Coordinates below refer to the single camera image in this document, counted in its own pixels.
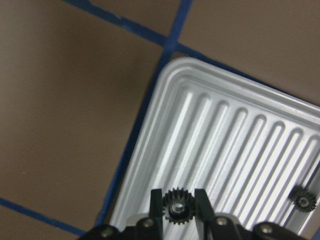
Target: black gear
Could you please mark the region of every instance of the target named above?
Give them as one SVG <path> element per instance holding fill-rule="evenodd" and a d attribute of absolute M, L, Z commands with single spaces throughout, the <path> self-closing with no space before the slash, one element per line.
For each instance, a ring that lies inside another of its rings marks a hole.
<path fill-rule="evenodd" d="M 173 224 L 185 224 L 195 215 L 195 199 L 184 189 L 169 190 L 163 197 L 163 214 Z"/>
<path fill-rule="evenodd" d="M 293 201 L 295 207 L 301 212 L 308 213 L 316 208 L 316 196 L 301 187 L 297 187 L 292 191 L 290 199 Z"/>

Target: silver tray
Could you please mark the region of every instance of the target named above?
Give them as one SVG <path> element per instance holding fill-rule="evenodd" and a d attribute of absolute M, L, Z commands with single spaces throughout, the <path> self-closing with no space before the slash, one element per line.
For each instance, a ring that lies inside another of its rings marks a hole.
<path fill-rule="evenodd" d="M 206 190 L 216 212 L 251 229 L 271 221 L 300 234 L 295 185 L 320 193 L 320 108 L 193 58 L 161 72 L 110 224 L 149 211 L 151 189 Z M 163 221 L 164 239 L 197 239 L 194 221 Z"/>

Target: metal tray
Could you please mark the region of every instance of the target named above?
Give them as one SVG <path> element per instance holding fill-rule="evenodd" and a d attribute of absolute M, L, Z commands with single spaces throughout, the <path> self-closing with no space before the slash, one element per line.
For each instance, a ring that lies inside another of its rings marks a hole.
<path fill-rule="evenodd" d="M 151 189 L 204 188 L 216 212 L 250 229 L 271 221 L 300 234 L 295 185 L 320 193 L 320 108 L 193 58 L 161 72 L 110 224 L 149 211 Z M 163 221 L 164 239 L 197 239 Z"/>

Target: gear hub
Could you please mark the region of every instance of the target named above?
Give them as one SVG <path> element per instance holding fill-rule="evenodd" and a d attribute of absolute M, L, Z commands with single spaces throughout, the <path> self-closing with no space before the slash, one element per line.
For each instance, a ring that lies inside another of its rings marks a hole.
<path fill-rule="evenodd" d="M 311 212 L 316 208 L 317 198 L 302 187 L 295 187 L 290 194 L 290 199 L 301 212 Z"/>
<path fill-rule="evenodd" d="M 173 188 L 162 200 L 164 217 L 170 223 L 184 224 L 195 215 L 195 199 L 188 190 Z"/>

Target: brown surface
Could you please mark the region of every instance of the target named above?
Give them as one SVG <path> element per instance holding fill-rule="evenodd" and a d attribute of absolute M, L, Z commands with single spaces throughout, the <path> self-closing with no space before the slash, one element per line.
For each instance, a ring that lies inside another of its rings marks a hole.
<path fill-rule="evenodd" d="M 320 1 L 194 1 L 180 42 L 320 106 Z"/>
<path fill-rule="evenodd" d="M 93 2 L 164 35 L 179 4 Z M 194 1 L 179 41 L 320 105 L 319 12 L 319 1 Z M 88 230 L 162 48 L 60 0 L 1 1 L 0 31 L 0 197 Z M 2 239 L 75 238 L 0 215 Z"/>
<path fill-rule="evenodd" d="M 76 236 L 0 206 L 2 240 L 75 240 Z"/>
<path fill-rule="evenodd" d="M 0 196 L 88 230 L 162 49 L 61 1 L 0 11 Z"/>

